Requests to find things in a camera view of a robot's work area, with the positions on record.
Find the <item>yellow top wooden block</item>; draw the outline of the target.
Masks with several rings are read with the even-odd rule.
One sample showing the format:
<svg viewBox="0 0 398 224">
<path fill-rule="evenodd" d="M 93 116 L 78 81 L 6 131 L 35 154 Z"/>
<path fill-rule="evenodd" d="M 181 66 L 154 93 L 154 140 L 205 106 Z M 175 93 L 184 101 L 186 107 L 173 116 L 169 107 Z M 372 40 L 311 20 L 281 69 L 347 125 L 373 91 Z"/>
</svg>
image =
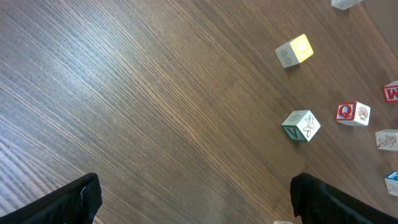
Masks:
<svg viewBox="0 0 398 224">
<path fill-rule="evenodd" d="M 275 49 L 283 68 L 296 66 L 313 55 L 313 49 L 305 34 L 302 34 Z"/>
</svg>

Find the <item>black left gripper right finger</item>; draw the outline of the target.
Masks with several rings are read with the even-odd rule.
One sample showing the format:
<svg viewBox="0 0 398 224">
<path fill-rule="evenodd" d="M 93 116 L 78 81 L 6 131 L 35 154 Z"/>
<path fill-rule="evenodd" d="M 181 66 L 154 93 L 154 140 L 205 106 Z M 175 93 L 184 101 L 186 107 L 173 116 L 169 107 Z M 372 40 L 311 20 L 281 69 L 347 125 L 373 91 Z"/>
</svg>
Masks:
<svg viewBox="0 0 398 224">
<path fill-rule="evenodd" d="M 290 181 L 295 217 L 306 224 L 397 224 L 394 218 L 302 172 Z"/>
</svg>

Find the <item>wooden block red six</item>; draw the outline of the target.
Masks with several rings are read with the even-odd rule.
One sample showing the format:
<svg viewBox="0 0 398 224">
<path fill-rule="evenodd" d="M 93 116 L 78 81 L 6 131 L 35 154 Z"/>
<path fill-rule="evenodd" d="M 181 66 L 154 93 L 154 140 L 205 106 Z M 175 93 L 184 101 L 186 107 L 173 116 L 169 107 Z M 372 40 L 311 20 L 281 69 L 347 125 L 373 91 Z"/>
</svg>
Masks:
<svg viewBox="0 0 398 224">
<path fill-rule="evenodd" d="M 397 130 L 384 129 L 375 133 L 378 149 L 397 151 Z"/>
</svg>

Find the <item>wooden block green V side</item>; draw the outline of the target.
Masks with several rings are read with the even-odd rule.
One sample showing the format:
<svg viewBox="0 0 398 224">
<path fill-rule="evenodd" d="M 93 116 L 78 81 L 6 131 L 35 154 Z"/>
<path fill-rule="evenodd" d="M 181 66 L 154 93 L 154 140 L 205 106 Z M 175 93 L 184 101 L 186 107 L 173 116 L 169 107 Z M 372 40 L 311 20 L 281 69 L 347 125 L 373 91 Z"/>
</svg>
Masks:
<svg viewBox="0 0 398 224">
<path fill-rule="evenodd" d="M 291 112 L 281 126 L 291 140 L 303 142 L 309 142 L 321 128 L 310 110 Z"/>
</svg>

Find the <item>red top wooden block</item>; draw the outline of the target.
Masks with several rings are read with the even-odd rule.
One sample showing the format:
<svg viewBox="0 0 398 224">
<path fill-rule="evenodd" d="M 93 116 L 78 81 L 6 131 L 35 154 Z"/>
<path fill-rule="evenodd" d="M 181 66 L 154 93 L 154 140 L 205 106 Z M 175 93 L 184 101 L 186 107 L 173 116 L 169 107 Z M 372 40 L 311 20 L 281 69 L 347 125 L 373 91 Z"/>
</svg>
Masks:
<svg viewBox="0 0 398 224">
<path fill-rule="evenodd" d="M 386 103 L 398 102 L 398 81 L 391 82 L 382 88 L 382 93 Z"/>
</svg>

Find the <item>blue top block right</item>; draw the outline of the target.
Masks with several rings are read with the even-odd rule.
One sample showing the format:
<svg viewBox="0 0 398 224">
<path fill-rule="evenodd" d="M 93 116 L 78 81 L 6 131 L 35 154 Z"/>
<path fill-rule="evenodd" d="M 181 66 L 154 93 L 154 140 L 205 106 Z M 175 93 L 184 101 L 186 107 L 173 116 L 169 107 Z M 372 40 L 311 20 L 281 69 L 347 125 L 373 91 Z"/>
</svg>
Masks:
<svg viewBox="0 0 398 224">
<path fill-rule="evenodd" d="M 397 171 L 391 172 L 385 177 L 385 183 L 389 194 L 398 196 Z"/>
</svg>

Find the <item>blue top wooden block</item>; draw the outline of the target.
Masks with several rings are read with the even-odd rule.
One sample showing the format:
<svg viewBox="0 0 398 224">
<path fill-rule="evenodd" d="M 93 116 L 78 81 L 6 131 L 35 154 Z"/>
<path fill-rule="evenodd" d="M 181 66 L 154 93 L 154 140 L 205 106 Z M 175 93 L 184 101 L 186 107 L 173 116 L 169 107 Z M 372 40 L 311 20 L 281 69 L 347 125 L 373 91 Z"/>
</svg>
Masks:
<svg viewBox="0 0 398 224">
<path fill-rule="evenodd" d="M 363 0 L 331 0 L 331 6 L 337 9 L 346 10 L 362 1 Z"/>
</svg>

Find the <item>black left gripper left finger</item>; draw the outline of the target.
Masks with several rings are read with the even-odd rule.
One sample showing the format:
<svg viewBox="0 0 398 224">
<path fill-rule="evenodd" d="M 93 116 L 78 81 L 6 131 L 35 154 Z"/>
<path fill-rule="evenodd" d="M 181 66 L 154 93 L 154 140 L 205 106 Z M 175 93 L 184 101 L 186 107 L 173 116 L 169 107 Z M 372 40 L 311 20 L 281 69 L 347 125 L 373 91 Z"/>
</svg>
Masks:
<svg viewBox="0 0 398 224">
<path fill-rule="evenodd" d="M 101 194 L 97 174 L 88 173 L 1 217 L 1 224 L 92 224 L 103 203 Z"/>
</svg>

